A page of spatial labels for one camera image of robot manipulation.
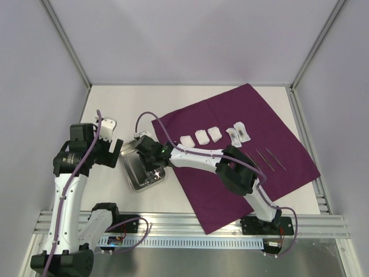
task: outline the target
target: gray floor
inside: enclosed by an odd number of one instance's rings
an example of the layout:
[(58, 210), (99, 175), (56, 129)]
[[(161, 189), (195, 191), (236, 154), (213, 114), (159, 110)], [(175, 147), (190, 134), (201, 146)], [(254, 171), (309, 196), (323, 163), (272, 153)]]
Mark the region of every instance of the gray floor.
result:
[(263, 257), (253, 250), (138, 248), (96, 255), (91, 277), (101, 276), (346, 276), (335, 240), (300, 239), (285, 257)]

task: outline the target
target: white package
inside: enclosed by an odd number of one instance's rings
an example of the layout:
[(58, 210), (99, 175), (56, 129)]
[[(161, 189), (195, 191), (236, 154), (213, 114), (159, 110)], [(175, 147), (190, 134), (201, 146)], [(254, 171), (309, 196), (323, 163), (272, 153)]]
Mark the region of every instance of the white package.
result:
[(208, 133), (210, 135), (210, 137), (212, 138), (212, 140), (216, 143), (217, 141), (219, 141), (219, 139), (221, 139), (222, 135), (220, 133), (220, 130), (218, 127), (212, 127), (208, 129)]
[(242, 122), (235, 123), (233, 127), (236, 129), (238, 137), (240, 138), (240, 141), (242, 143), (251, 140), (251, 137), (246, 132), (246, 128), (244, 127), (244, 124)]
[(195, 142), (191, 136), (180, 137), (180, 143), (186, 147), (195, 147)]
[(228, 128), (226, 130), (226, 132), (229, 134), (229, 136), (231, 137), (231, 141), (232, 141), (232, 145), (234, 147), (237, 147), (237, 148), (240, 148), (242, 145), (241, 145), (241, 141), (240, 139), (238, 138), (238, 135), (237, 135), (237, 131), (235, 128)]
[(199, 145), (205, 145), (205, 144), (208, 144), (210, 142), (210, 139), (209, 139), (208, 135), (206, 134), (205, 130), (196, 131), (195, 136), (197, 138), (197, 141), (198, 141)]

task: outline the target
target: metal tray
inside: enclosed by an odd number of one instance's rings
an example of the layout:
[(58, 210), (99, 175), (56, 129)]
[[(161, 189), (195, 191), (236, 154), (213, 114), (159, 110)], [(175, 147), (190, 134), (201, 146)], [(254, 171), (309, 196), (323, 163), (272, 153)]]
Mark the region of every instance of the metal tray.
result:
[(161, 167), (153, 171), (146, 171), (135, 148), (136, 144), (137, 140), (123, 144), (119, 160), (125, 170), (130, 187), (136, 192), (141, 192), (163, 181), (165, 170)]

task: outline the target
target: maroon fabric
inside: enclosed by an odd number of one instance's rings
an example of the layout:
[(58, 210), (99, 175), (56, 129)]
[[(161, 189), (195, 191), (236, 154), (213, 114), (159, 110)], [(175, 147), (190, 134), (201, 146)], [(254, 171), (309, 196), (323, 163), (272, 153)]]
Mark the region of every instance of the maroon fabric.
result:
[[(179, 141), (180, 136), (190, 135), (196, 147), (202, 149), (224, 149), (231, 143), (225, 130), (233, 127), (238, 121), (243, 122), (251, 141), (243, 143), (239, 149), (243, 153), (251, 153), (267, 176), (268, 180), (263, 188), (272, 201), (320, 176), (317, 167), (295, 135), (249, 84), (176, 110), (163, 116), (161, 120), (174, 141)], [(157, 121), (153, 121), (153, 126), (159, 141), (168, 141)], [(195, 132), (214, 126), (219, 127), (222, 139), (216, 143), (210, 139), (209, 144), (198, 145)], [(272, 164), (274, 172), (262, 160), (256, 148)], [(277, 157), (286, 171), (265, 148)], [(190, 168), (177, 168), (174, 172), (206, 234), (253, 211), (243, 197), (227, 191), (216, 174)]]

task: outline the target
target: gray wall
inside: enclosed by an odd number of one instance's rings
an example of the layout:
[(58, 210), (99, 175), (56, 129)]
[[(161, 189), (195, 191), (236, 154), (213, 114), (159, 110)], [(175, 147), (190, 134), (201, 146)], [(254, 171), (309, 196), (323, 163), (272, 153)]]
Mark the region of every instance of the gray wall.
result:
[(336, 0), (51, 0), (93, 83), (290, 84)]
[(369, 1), (351, 0), (313, 60), (298, 95), (327, 183), (369, 275)]
[(17, 276), (86, 89), (38, 0), (0, 1), (0, 269)]

